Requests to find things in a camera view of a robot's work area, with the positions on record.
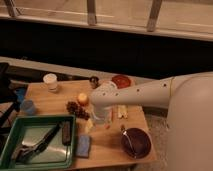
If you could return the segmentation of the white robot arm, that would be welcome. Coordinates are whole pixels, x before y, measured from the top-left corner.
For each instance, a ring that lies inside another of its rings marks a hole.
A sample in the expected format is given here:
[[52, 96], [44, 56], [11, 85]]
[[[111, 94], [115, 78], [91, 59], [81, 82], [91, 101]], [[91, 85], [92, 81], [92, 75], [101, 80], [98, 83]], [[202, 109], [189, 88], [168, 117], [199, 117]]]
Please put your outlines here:
[[168, 110], [166, 171], [213, 171], [213, 72], [173, 76], [119, 89], [107, 81], [90, 94], [102, 123], [113, 105]]

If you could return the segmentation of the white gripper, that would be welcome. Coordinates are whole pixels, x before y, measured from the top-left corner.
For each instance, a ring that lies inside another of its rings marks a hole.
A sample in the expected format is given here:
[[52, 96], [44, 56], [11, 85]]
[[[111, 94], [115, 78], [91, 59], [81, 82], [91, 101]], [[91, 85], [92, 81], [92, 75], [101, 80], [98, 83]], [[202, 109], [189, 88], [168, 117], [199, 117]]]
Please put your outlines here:
[[97, 125], [108, 124], [110, 122], [111, 113], [111, 107], [93, 107], [85, 125], [85, 133], [90, 133]]

